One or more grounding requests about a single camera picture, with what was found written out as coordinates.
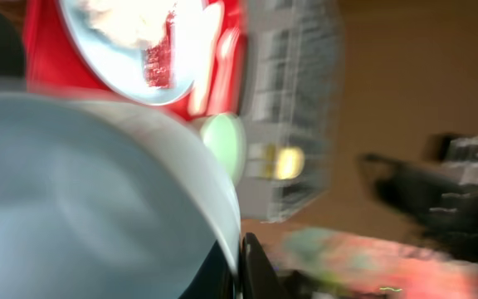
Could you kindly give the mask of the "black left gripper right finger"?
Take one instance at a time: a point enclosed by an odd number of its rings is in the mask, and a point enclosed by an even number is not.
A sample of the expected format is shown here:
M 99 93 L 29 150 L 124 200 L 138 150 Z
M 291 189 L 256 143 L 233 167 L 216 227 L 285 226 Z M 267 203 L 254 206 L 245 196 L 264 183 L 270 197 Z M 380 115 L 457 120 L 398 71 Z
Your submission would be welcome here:
M 242 239 L 241 283 L 244 299 L 290 299 L 254 233 Z

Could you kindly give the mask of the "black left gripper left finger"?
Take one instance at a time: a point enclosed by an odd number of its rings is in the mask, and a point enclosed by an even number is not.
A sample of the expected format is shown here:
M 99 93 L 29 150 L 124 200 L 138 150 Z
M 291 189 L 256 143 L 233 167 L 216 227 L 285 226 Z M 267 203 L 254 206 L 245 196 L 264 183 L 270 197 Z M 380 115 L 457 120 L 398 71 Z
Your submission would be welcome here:
M 235 287 L 226 258 L 214 243 L 194 279 L 179 299 L 234 299 Z

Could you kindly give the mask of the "small light blue bowl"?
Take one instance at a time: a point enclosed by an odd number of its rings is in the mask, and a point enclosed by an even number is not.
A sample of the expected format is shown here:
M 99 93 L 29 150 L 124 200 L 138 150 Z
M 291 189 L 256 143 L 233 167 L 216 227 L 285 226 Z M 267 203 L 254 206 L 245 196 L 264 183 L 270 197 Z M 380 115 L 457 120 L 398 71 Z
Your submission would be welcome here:
M 0 298 L 179 298 L 214 243 L 239 278 L 234 184 L 161 110 L 0 93 Z

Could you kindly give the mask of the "red ketchup packet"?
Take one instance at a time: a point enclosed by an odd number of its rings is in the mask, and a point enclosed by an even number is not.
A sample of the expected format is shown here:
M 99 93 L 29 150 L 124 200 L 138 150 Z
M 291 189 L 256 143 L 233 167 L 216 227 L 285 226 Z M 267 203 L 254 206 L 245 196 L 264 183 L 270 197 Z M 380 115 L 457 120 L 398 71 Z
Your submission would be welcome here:
M 171 89 L 173 75 L 173 27 L 176 12 L 168 13 L 164 24 L 164 37 L 153 47 L 144 51 L 144 79 L 148 87 Z

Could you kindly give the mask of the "white napkin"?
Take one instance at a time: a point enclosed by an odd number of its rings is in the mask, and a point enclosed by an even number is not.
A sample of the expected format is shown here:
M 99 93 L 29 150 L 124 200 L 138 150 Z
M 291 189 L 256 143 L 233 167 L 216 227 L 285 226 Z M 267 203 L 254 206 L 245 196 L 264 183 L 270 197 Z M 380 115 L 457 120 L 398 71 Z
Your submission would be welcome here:
M 82 0 L 78 8 L 86 14 L 89 27 L 116 46 L 144 49 L 163 40 L 165 22 L 175 4 L 170 0 Z

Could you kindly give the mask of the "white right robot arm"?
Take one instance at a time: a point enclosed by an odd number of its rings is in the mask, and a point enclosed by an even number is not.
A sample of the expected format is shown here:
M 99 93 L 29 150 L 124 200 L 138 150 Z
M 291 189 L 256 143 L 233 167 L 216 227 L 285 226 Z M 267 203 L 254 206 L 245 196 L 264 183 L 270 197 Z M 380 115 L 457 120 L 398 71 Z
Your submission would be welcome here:
M 425 154 L 363 152 L 358 182 L 327 190 L 307 169 L 276 185 L 267 215 L 244 217 L 284 297 L 478 298 L 478 137 L 433 135 Z

